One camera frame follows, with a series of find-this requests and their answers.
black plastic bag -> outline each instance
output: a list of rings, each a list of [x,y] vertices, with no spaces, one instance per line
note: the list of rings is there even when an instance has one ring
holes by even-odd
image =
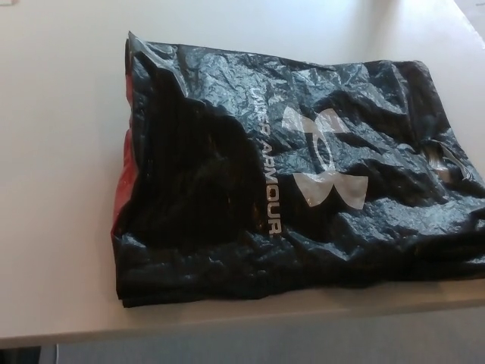
[[[420,62],[127,42],[125,306],[485,277],[485,189]]]

table surface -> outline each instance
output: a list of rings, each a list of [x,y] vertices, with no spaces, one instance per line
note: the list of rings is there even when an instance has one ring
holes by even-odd
[[[485,303],[485,281],[465,281],[123,309],[110,229],[128,30],[321,64],[424,61],[485,175],[485,45],[452,0],[20,0],[0,8],[0,347]]]

floor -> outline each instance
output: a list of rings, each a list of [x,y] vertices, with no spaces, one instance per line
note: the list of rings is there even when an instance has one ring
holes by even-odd
[[[485,355],[485,309],[333,321],[253,322],[156,337],[61,345],[60,364],[475,364]],[[53,363],[52,347],[41,364]]]
[[[485,1],[455,0],[475,30],[485,39]]]

white table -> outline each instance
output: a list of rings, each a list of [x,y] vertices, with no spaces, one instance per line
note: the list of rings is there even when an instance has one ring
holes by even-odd
[[[321,64],[424,61],[485,175],[485,45],[452,0],[20,0],[0,8],[0,347],[485,303],[485,281],[466,281],[124,309],[109,232],[128,30]]]

under armour logo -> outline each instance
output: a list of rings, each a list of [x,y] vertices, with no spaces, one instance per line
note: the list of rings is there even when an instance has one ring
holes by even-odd
[[[354,209],[362,209],[367,193],[368,177],[352,176],[337,172],[332,152],[325,139],[325,133],[349,132],[339,115],[332,108],[328,108],[318,114],[313,122],[292,108],[286,107],[281,124],[288,130],[310,133],[312,135],[313,148],[317,154],[318,161],[325,170],[320,174],[293,173],[296,185],[305,197],[308,206],[320,205],[328,197],[332,188],[335,187],[347,205]],[[318,140],[321,140],[327,147],[328,163],[325,163],[318,152]]]

